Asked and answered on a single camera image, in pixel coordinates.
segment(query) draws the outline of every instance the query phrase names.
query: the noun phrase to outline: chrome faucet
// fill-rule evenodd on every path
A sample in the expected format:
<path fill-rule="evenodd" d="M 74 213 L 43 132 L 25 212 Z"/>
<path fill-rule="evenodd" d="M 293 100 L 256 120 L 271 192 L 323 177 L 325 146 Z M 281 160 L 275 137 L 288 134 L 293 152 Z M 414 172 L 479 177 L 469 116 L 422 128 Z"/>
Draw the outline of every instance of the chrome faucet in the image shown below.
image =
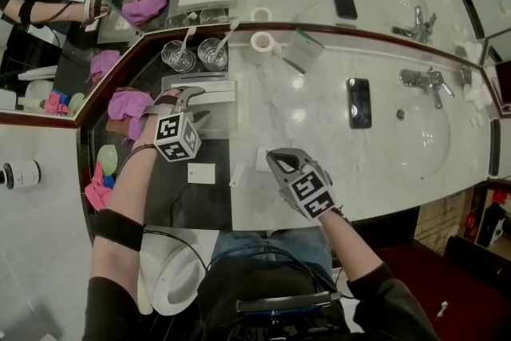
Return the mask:
<path fill-rule="evenodd" d="M 424 23 L 424 17 L 422 16 L 422 9 L 420 6 L 415 7 L 415 24 L 411 30 L 402 29 L 400 27 L 393 27 L 392 33 L 412 38 L 418 42 L 426 44 L 430 35 L 433 33 L 434 23 L 437 21 L 437 15 L 433 13 L 430 20 Z"/>
<path fill-rule="evenodd" d="M 433 71 L 432 67 L 425 73 L 411 69 L 402 69 L 401 73 L 399 73 L 399 81 L 406 87 L 418 87 L 431 93 L 437 109 L 443 106 L 440 93 L 438 92 L 440 88 L 443 88 L 451 98 L 454 98 L 453 90 L 444 81 L 442 73 L 440 71 Z"/>

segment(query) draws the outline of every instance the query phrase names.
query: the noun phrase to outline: blue cloth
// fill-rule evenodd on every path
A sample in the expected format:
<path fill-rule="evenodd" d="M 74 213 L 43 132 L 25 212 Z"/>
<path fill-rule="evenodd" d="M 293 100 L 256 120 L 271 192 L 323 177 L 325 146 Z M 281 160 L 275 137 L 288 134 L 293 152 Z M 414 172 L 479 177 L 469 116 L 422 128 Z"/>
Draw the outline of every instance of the blue cloth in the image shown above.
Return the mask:
<path fill-rule="evenodd" d="M 61 96 L 61 100 L 59 101 L 63 105 L 69 105 L 69 95 L 66 95 L 64 93 L 61 93 L 60 91 L 57 91 L 56 89 L 52 89 L 54 93 L 57 93 Z"/>
<path fill-rule="evenodd" d="M 290 230 L 277 230 L 267 238 L 265 232 L 220 232 L 216 240 L 212 259 L 220 253 L 240 246 L 275 246 L 291 253 L 302 263 L 318 264 L 327 276 L 332 274 L 332 257 L 325 236 L 320 228 L 302 228 Z M 229 253 L 229 256 L 250 256 L 263 249 L 251 248 Z M 288 262 L 289 257 L 267 252 L 263 255 L 253 256 L 261 260 Z"/>
<path fill-rule="evenodd" d="M 103 185 L 106 188 L 113 189 L 113 186 L 115 185 L 115 180 L 113 180 L 113 176 L 112 175 L 103 176 Z"/>

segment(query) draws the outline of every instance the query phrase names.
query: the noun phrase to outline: black device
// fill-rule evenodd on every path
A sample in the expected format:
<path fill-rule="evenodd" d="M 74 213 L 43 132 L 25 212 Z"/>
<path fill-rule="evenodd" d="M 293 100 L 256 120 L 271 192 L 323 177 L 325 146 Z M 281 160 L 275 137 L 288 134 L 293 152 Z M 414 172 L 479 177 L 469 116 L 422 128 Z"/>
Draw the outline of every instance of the black device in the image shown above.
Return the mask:
<path fill-rule="evenodd" d="M 358 18 L 354 0 L 334 0 L 335 11 L 340 18 L 356 20 Z"/>
<path fill-rule="evenodd" d="M 350 78 L 347 81 L 348 113 L 350 126 L 353 129 L 370 128 L 372 125 L 370 113 L 369 81 L 365 78 Z"/>

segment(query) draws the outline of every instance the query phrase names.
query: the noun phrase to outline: black smartphone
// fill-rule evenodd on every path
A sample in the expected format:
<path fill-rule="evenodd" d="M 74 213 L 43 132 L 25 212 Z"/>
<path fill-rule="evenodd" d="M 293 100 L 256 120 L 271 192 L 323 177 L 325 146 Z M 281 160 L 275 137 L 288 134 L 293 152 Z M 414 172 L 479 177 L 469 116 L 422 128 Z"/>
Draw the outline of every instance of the black smartphone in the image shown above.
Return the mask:
<path fill-rule="evenodd" d="M 335 11 L 340 18 L 356 20 L 358 18 L 354 0 L 334 0 Z"/>
<path fill-rule="evenodd" d="M 372 119 L 369 81 L 365 78 L 350 78 L 347 81 L 347 90 L 350 127 L 353 129 L 370 128 Z"/>

